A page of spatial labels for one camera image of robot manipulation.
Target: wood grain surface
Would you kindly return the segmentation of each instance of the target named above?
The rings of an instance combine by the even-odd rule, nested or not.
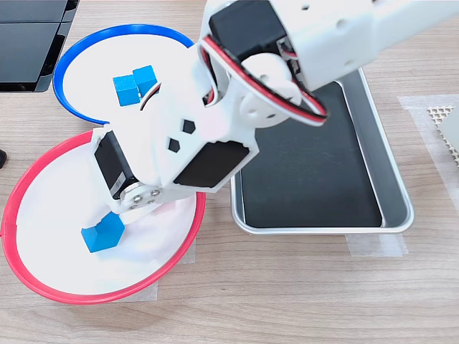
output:
[[[133,22],[192,39],[203,1],[83,1],[66,43]],[[356,258],[344,236],[249,236],[229,188],[208,195],[196,264],[176,266],[158,300],[75,307],[29,291],[0,257],[0,343],[459,343],[459,217],[400,95],[459,93],[459,19],[385,52],[365,68],[415,205],[403,258]],[[26,169],[90,130],[39,94],[0,94],[0,214]]]

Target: blue block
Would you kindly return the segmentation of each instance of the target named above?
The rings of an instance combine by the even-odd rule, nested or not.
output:
[[[133,71],[133,74],[142,97],[158,82],[152,66],[138,68]]]
[[[116,247],[123,236],[123,232],[124,224],[119,215],[110,212],[96,226],[83,228],[81,235],[89,252],[94,253]]]
[[[133,75],[114,77],[113,84],[115,85],[116,94],[121,106],[138,104],[141,102]]]

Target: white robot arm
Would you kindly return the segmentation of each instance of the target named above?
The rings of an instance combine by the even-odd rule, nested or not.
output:
[[[258,154],[255,129],[322,125],[312,91],[457,13],[459,1],[209,0],[199,41],[132,105],[135,117],[94,130],[110,209],[218,191]]]

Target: tape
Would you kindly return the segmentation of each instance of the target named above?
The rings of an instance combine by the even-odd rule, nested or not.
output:
[[[459,95],[427,95],[416,97],[398,97],[405,110],[409,110],[419,133],[429,151],[435,167],[445,184],[446,190],[459,213],[459,178],[458,167],[451,151],[439,133],[435,121],[429,114],[431,107],[459,108]]]
[[[403,257],[408,254],[402,234],[347,234],[353,257]]]
[[[193,264],[196,261],[196,240],[193,241],[186,254],[180,259],[179,264]],[[147,301],[156,301],[158,299],[158,283],[152,284],[150,287],[137,292],[134,295],[125,297],[124,299],[115,301],[115,302],[147,302]]]

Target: hexagonal hole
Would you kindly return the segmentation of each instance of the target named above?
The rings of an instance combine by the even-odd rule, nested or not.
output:
[[[184,133],[187,134],[192,134],[196,130],[196,126],[194,125],[194,122],[191,120],[184,120],[184,126],[182,128]]]
[[[174,140],[173,138],[169,138],[168,149],[170,151],[173,151],[174,153],[177,153],[178,151],[180,151],[180,143],[177,140]]]

